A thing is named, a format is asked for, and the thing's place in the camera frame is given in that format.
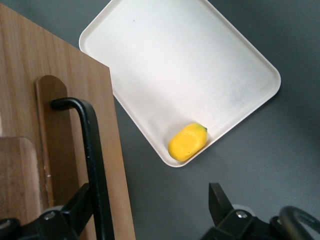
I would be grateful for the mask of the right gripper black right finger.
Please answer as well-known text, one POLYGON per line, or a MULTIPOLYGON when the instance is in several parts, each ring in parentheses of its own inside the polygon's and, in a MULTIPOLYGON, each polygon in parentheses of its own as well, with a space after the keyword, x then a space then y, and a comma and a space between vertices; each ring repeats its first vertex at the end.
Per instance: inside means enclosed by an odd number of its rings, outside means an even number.
POLYGON ((208 187, 208 208, 214 226, 203 240, 268 240, 268 225, 244 209, 232 206, 219 183, 208 187))

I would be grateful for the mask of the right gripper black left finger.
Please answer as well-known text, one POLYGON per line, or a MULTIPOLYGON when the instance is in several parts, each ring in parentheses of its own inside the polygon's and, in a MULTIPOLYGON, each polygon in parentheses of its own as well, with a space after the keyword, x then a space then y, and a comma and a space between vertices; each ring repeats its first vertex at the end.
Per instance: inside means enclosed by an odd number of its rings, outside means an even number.
POLYGON ((85 183, 61 209, 44 212, 25 226, 26 240, 78 240, 93 214, 85 183))

